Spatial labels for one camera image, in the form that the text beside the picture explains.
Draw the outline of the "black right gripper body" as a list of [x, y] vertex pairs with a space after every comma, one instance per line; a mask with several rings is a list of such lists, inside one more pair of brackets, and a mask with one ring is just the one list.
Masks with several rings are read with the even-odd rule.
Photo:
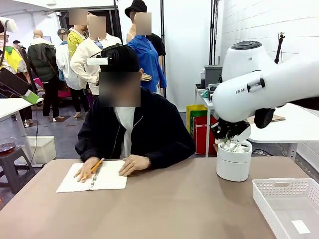
[[217, 123], [211, 124], [211, 131], [215, 139], [231, 139], [243, 133], [250, 124], [246, 121], [228, 122], [219, 119]]

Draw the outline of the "person's left hand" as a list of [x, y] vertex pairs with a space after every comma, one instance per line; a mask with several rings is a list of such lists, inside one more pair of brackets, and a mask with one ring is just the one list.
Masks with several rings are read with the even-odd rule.
[[119, 170], [119, 175], [127, 177], [137, 170], [145, 170], [150, 166], [150, 159], [148, 157], [130, 155], [123, 159], [124, 164]]

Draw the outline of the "person's right hand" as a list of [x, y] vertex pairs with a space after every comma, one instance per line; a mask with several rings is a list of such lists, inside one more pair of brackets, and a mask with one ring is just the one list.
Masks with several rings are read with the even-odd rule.
[[102, 159], [97, 157], [88, 158], [74, 175], [74, 178], [77, 178], [78, 182], [84, 183], [87, 179], [92, 177], [101, 163]]

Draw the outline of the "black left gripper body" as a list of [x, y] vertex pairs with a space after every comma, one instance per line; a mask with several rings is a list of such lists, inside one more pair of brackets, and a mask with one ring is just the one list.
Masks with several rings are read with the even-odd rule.
[[0, 70], [0, 94], [6, 98], [28, 96], [29, 84], [12, 73], [1, 68]]

